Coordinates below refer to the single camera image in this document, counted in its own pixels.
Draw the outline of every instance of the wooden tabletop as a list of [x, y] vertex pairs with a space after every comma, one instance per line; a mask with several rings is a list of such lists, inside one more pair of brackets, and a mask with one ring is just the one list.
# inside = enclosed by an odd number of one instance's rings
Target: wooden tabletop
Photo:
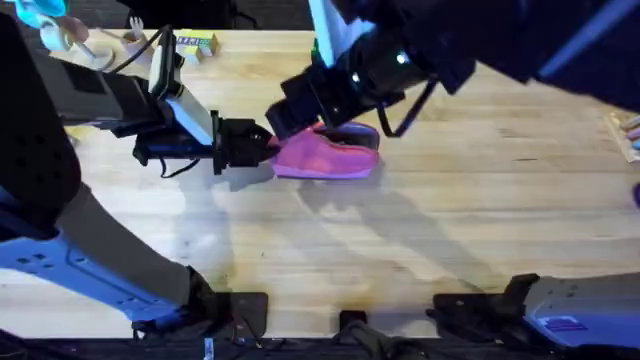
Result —
[[[313, 34], [217, 35], [221, 53], [185, 66], [184, 84], [224, 117], [266, 125], [280, 82], [309, 63]], [[125, 57], [104, 35], [90, 42]], [[397, 105], [392, 121], [408, 107]], [[604, 116], [592, 100], [479, 66], [455, 97], [439, 88], [405, 137], [383, 139], [384, 166], [366, 180], [275, 179], [268, 165], [214, 177], [206, 161], [161, 180], [159, 164], [143, 168], [131, 156], [134, 139], [93, 129], [77, 151], [102, 204], [158, 252], [194, 266], [214, 289], [267, 292], [269, 336], [331, 335], [340, 309], [424, 336], [435, 335], [423, 315], [435, 293], [501, 291], [528, 272], [640, 271], [631, 197], [640, 172]], [[373, 115], [361, 120], [377, 126]], [[124, 315], [105, 305], [14, 272], [0, 273], [0, 284], [9, 331], [130, 336]]]

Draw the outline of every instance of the wood grain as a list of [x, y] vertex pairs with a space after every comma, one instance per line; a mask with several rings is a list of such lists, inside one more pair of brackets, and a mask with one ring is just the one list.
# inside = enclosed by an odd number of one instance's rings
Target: wood grain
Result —
[[[187, 65], [184, 83], [223, 116], [266, 124], [280, 82], [309, 63], [312, 33], [217, 36], [221, 53]], [[91, 41], [119, 49], [99, 33]], [[630, 192], [640, 172], [603, 116], [590, 99], [479, 66], [455, 97], [438, 89], [404, 138], [383, 140], [384, 165], [366, 180], [273, 179], [266, 165], [214, 177], [206, 161], [161, 180], [158, 164], [131, 157], [133, 139], [98, 130], [78, 153], [103, 205], [154, 249], [193, 265], [214, 289], [268, 292], [269, 336], [331, 335], [340, 309], [424, 336], [435, 334], [423, 311], [438, 292], [501, 291], [527, 272], [640, 271]], [[361, 120], [377, 126], [372, 115]], [[115, 310], [38, 279], [2, 272], [0, 284], [0, 306], [12, 309], [0, 326], [19, 335], [130, 335]]]

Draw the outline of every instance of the pink shoe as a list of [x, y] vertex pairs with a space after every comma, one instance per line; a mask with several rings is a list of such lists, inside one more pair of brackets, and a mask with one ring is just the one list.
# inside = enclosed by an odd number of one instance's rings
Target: pink shoe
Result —
[[380, 159], [379, 145], [380, 135], [371, 126], [349, 122], [338, 129], [328, 129], [317, 123], [281, 143], [280, 153], [271, 159], [271, 164], [278, 176], [365, 178]]

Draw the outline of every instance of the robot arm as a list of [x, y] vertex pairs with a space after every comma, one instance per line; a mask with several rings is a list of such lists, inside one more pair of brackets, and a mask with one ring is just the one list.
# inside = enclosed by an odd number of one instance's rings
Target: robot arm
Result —
[[[255, 333], [243, 336], [264, 333], [265, 294], [214, 293], [194, 269], [156, 253], [108, 214], [81, 182], [63, 125], [137, 135], [134, 154], [145, 165], [152, 158], [209, 157], [217, 173], [227, 165], [257, 166], [274, 154], [269, 133], [252, 120], [211, 116], [193, 98], [179, 82], [182, 58], [170, 31], [149, 82], [30, 54], [4, 14], [0, 32], [12, 54], [0, 60], [0, 267], [101, 301], [146, 333], [212, 334], [237, 312], [253, 322], [245, 328]], [[237, 298], [247, 305], [236, 306]]]
[[532, 79], [640, 111], [638, 1], [627, 0], [334, 0], [345, 22], [375, 27], [335, 65], [317, 61], [282, 83], [285, 99], [267, 111], [276, 136], [287, 138], [322, 118], [337, 127], [385, 107], [427, 82], [415, 108], [436, 84], [455, 94], [476, 61], [521, 83]]

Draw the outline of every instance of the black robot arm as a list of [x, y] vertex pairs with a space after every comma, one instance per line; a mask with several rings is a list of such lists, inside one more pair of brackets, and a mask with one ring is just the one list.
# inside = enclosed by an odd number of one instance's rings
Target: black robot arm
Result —
[[[267, 112], [287, 138], [317, 121], [329, 127], [377, 109], [387, 136], [402, 135], [436, 84], [449, 94], [479, 61], [523, 84], [535, 79], [640, 111], [638, 1], [335, 0], [346, 22], [375, 28], [332, 67], [315, 62], [284, 83], [285, 99]], [[397, 132], [384, 108], [427, 81]]]

